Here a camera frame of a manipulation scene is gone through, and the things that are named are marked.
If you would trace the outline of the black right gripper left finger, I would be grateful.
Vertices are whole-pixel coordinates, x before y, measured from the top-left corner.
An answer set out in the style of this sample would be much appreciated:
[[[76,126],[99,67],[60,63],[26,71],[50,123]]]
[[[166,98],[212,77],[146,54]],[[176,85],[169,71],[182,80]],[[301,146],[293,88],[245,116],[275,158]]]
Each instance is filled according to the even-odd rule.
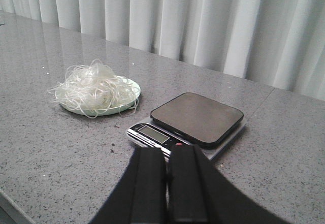
[[[158,148],[136,148],[90,223],[167,223],[166,164]]]

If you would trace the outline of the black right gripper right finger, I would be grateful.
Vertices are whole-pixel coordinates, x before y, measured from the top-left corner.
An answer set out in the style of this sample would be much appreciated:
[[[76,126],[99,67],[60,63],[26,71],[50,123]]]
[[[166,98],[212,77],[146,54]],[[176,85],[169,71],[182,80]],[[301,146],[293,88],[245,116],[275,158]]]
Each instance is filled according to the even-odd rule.
[[[171,223],[286,223],[231,184],[198,146],[173,146],[169,170]]]

